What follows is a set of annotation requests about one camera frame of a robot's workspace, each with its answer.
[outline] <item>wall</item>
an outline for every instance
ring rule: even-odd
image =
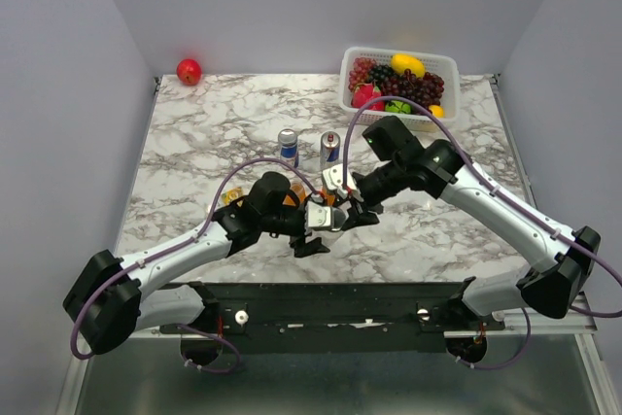
[[[115,0],[159,73],[186,53],[211,72],[336,72],[350,46],[453,56],[497,72],[542,0]]]
[[[0,412],[55,411],[61,301],[114,245],[153,78],[113,0],[0,0]]]
[[[603,236],[601,253],[622,271],[621,0],[544,0],[502,73],[508,118],[540,209]],[[597,310],[622,307],[599,268],[587,284]],[[598,320],[622,394],[622,320]]]

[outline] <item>blue and silver can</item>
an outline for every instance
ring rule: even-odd
[[[286,128],[279,132],[279,146],[281,159],[298,167],[298,135],[295,131]]]
[[[341,138],[334,131],[327,131],[320,140],[320,170],[328,169],[339,160]]]

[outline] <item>red apple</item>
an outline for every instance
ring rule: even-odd
[[[201,66],[191,58],[185,58],[177,65],[177,77],[184,85],[198,85],[201,80],[201,73]]]
[[[361,85],[354,91],[352,96],[352,107],[356,107],[360,109],[367,101],[373,99],[374,97],[382,96],[382,92],[378,86],[374,86],[371,83],[366,85]],[[382,101],[376,102],[372,104],[371,107],[367,108],[368,111],[384,111],[385,103]]]

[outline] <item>fruit basket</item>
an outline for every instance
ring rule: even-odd
[[[350,90],[350,72],[354,69],[355,60],[359,57],[371,58],[377,65],[391,65],[394,54],[403,53],[418,58],[426,67],[426,71],[442,79],[442,97],[439,99],[443,110],[443,117],[439,119],[448,126],[457,120],[460,112],[460,77],[458,67],[453,58],[443,55],[434,55],[420,52],[391,51],[386,49],[372,49],[354,47],[348,49],[341,62],[339,76],[339,106],[346,112],[354,114],[358,111],[352,107],[353,91]],[[436,131],[436,125],[425,116],[412,114],[398,114],[384,111],[364,111],[358,123],[370,125],[385,116],[397,116],[411,130]]]

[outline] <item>marble tabletop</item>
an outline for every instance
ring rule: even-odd
[[[300,169],[321,186],[320,135],[345,136],[350,115],[337,105],[336,75],[205,76],[196,87],[162,78],[149,133],[127,208],[118,255],[176,237],[204,218],[228,171],[258,156],[276,156],[277,134],[299,134]],[[515,160],[486,77],[463,76],[463,110],[452,132],[468,153],[509,190],[523,196]],[[379,162],[358,125],[352,170]],[[427,146],[440,133],[417,133]],[[256,164],[229,187],[248,192],[261,173]],[[380,225],[341,234],[331,252],[296,259],[288,238],[264,235],[237,255],[198,267],[181,280],[206,282],[462,281],[523,264],[514,249],[478,221],[425,193],[405,191],[388,200]]]

